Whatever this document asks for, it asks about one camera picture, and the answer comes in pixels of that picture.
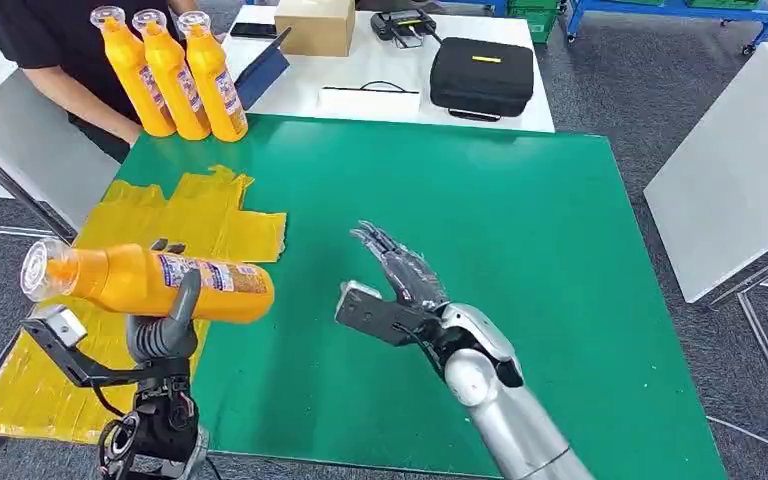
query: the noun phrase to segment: cardboard box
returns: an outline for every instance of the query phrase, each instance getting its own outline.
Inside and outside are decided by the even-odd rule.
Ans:
[[[355,0],[281,0],[275,27],[293,30],[281,44],[288,55],[346,57],[355,29]]]

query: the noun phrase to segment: green table surface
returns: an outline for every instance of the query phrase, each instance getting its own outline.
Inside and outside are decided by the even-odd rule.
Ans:
[[[342,281],[392,296],[348,234],[368,219],[501,328],[597,478],[725,478],[605,138],[256,115],[250,125],[235,144],[144,136],[117,176],[168,197],[184,172],[223,164],[255,178],[246,209],[288,213],[286,251],[265,266],[271,311],[207,335],[194,395],[211,449],[498,476],[418,348],[334,322]]]

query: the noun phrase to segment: orange bottle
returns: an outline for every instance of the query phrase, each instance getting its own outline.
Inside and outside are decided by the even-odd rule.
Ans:
[[[90,22],[101,30],[104,53],[134,105],[140,123],[153,137],[175,133],[175,123],[145,60],[145,48],[125,24],[125,11],[119,7],[98,7]]]
[[[210,17],[204,12],[185,12],[178,17],[178,26],[187,36],[187,62],[213,135],[223,142],[236,142],[248,132],[249,125],[225,67],[225,52],[210,33]]]
[[[178,134],[187,140],[210,135],[210,123],[184,59],[184,49],[166,30],[166,14],[153,8],[140,10],[132,23],[143,36],[146,62],[169,105]]]
[[[72,248],[56,238],[31,246],[22,264],[22,291],[31,300],[56,295],[89,300],[114,312],[163,317],[190,269],[201,271],[197,318],[249,323],[272,305],[275,287],[262,268],[158,252],[139,245]]]

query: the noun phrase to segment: bottle cap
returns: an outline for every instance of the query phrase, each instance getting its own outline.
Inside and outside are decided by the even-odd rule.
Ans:
[[[178,28],[188,37],[209,35],[210,16],[199,10],[184,12],[178,17]]]
[[[46,237],[31,245],[25,255],[19,283],[28,298],[40,302],[69,293],[77,275],[77,258],[72,247]]]
[[[155,8],[146,8],[134,14],[131,24],[143,35],[146,33],[155,35],[159,33],[157,27],[163,27],[163,30],[166,30],[166,14]]]
[[[112,5],[104,5],[90,13],[90,23],[98,28],[109,28],[111,25],[125,24],[125,10]]]

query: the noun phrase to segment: green crate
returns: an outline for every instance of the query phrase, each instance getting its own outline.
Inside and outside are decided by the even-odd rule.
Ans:
[[[534,43],[546,43],[552,27],[555,26],[555,17],[558,9],[552,8],[523,8],[508,7],[508,16],[524,18],[528,22],[528,30],[531,33],[531,41]]]
[[[758,0],[685,0],[688,7],[727,8],[730,10],[754,10]]]
[[[508,0],[508,16],[512,8],[539,8],[551,10],[558,8],[558,0]]]

